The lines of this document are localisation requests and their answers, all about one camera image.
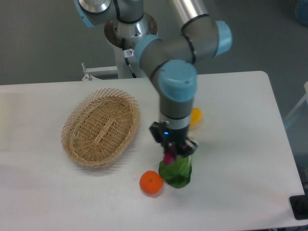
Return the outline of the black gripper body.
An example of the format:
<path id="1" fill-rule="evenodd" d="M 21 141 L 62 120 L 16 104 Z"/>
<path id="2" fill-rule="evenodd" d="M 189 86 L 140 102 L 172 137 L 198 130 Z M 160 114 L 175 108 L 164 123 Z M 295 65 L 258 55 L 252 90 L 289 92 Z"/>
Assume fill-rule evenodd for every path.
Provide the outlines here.
<path id="1" fill-rule="evenodd" d="M 161 144 L 165 149 L 172 144 L 174 148 L 179 151 L 186 145 L 187 134 L 189 126 L 181 129 L 172 129 L 167 127 L 166 122 L 153 122 L 149 127 L 150 133 L 156 143 Z"/>

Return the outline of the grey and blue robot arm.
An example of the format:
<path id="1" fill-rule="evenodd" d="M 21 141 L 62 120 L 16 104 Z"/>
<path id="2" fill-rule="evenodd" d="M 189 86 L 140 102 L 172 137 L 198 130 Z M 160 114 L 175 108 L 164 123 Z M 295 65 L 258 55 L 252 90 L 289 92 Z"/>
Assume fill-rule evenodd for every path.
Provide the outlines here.
<path id="1" fill-rule="evenodd" d="M 171 0 L 181 35 L 164 41 L 149 32 L 141 0 L 76 0 L 75 7 L 87 27 L 113 25 L 115 45 L 124 59 L 132 51 L 140 69 L 160 97 L 159 121 L 150 132 L 164 154 L 188 157 L 197 143 L 188 138 L 193 100 L 197 90 L 194 64 L 227 52 L 232 33 L 224 21 L 211 19 L 201 0 Z"/>

